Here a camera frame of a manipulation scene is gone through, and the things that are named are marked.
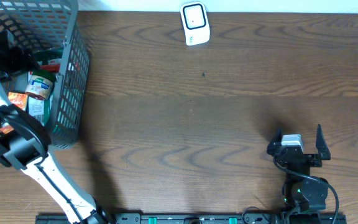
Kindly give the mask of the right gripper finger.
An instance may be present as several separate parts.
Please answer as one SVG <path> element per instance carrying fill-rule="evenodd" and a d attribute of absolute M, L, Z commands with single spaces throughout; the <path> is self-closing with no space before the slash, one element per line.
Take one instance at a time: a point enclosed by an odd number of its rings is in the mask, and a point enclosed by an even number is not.
<path fill-rule="evenodd" d="M 317 126 L 316 148 L 320 155 L 330 155 L 330 151 L 324 139 L 323 130 L 320 124 Z"/>
<path fill-rule="evenodd" d="M 281 145 L 281 141 L 282 130 L 277 129 L 277 132 L 267 146 L 267 154 L 273 156 L 275 154 L 276 148 Z"/>

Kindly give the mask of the green lid jar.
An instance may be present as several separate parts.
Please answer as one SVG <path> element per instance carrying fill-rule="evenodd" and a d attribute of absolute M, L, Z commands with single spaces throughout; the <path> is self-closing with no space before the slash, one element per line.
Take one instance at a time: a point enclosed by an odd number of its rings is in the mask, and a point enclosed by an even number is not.
<path fill-rule="evenodd" d="M 47 100 L 57 80 L 55 74 L 46 70 L 35 70 L 29 74 L 25 94 L 36 100 Z"/>

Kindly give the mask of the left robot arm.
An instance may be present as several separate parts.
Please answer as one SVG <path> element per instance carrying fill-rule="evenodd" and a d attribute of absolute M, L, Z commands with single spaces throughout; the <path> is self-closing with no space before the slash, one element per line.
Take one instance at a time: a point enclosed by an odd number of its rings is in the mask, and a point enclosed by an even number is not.
<path fill-rule="evenodd" d="M 70 223 L 115 223 L 116 219 L 68 175 L 35 117 L 9 100 L 2 82 L 32 72 L 53 87 L 56 76 L 42 70 L 31 50 L 18 47 L 9 31 L 0 32 L 0 163 L 34 179 L 59 204 Z"/>

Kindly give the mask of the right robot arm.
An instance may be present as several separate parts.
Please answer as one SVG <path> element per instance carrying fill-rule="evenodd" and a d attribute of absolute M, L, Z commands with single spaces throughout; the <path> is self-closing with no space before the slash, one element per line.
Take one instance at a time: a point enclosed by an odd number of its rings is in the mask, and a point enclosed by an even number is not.
<path fill-rule="evenodd" d="M 317 153 L 307 154 L 301 135 L 278 130 L 267 146 L 274 165 L 285 173 L 282 187 L 285 208 L 270 217 L 270 223 L 322 223 L 320 211 L 326 208 L 328 181 L 310 175 L 312 167 L 321 167 L 331 158 L 321 125 L 316 131 Z"/>

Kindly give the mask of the white barcode scanner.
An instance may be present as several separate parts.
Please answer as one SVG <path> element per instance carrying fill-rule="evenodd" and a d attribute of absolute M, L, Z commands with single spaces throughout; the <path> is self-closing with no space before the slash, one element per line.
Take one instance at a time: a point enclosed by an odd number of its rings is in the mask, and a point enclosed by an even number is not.
<path fill-rule="evenodd" d="M 210 26 L 206 7 L 202 2 L 190 2 L 180 9 L 187 46 L 204 44 L 210 38 Z"/>

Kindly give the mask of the orange juice carton upper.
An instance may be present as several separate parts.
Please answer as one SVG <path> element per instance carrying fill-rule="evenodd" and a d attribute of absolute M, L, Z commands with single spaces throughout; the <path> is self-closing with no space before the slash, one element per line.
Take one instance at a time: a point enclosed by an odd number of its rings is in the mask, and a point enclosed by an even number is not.
<path fill-rule="evenodd" d="M 18 106 L 20 109 L 24 111 L 27 109 L 28 96 L 26 94 L 9 92 L 8 98 L 12 104 Z"/>

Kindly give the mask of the orange juice carton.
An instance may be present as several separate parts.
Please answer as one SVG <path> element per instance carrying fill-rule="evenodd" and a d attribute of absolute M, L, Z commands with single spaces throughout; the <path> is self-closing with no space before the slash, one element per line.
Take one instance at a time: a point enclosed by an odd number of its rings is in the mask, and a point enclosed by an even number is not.
<path fill-rule="evenodd" d="M 20 109 L 24 111 L 27 109 L 28 96 L 26 94 L 9 92 L 8 98 L 12 104 L 18 106 Z"/>
<path fill-rule="evenodd" d="M 13 130 L 14 128 L 9 123 L 3 123 L 0 127 L 0 132 L 2 132 L 3 134 L 8 134 Z"/>

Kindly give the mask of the grey plastic mesh basket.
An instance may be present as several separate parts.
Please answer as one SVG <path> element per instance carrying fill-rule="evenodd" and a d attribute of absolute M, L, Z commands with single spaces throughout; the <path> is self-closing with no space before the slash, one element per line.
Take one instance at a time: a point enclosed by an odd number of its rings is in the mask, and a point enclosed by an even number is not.
<path fill-rule="evenodd" d="M 76 0 L 0 1 L 0 31 L 8 30 L 17 46 L 32 52 L 63 49 L 45 124 L 54 150 L 69 149 L 78 139 L 90 57 L 77 15 Z"/>

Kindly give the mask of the green sponge pack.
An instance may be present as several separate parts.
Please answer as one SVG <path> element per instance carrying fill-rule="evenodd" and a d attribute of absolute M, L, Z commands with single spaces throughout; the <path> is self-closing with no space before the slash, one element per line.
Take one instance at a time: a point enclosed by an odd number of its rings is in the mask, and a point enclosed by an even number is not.
<path fill-rule="evenodd" d="M 62 62 L 62 55 L 62 48 L 53 48 L 44 51 L 38 51 L 34 54 L 34 57 L 40 65 L 39 70 L 46 70 L 54 73 L 57 79 L 57 74 L 60 70 L 60 64 Z M 27 112 L 35 119 L 37 119 L 42 125 L 45 125 L 50 117 L 50 112 L 52 109 L 53 89 L 49 98 L 45 101 L 36 100 L 35 98 L 28 96 Z"/>

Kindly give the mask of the orange juice carton lower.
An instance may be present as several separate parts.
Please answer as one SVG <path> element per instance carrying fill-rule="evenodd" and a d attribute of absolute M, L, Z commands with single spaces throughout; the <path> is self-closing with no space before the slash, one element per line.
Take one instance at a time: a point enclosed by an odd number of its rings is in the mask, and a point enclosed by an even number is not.
<path fill-rule="evenodd" d="M 0 132 L 2 132 L 3 134 L 8 134 L 13 130 L 14 128 L 9 123 L 3 123 L 0 127 Z"/>

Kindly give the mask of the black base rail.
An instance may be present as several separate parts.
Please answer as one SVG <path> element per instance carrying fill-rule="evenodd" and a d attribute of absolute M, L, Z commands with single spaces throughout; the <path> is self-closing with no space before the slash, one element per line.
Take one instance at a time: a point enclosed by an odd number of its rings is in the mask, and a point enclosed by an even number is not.
<path fill-rule="evenodd" d="M 291 215 L 287 222 L 284 221 L 285 216 L 271 214 L 261 214 L 256 212 L 246 213 L 245 215 L 158 215 L 139 213 L 117 213 L 113 217 L 118 224 L 263 224 L 263 223 L 332 223 L 334 214 L 301 214 Z M 36 224 L 54 224 L 54 223 L 70 223 L 65 215 L 37 215 Z"/>

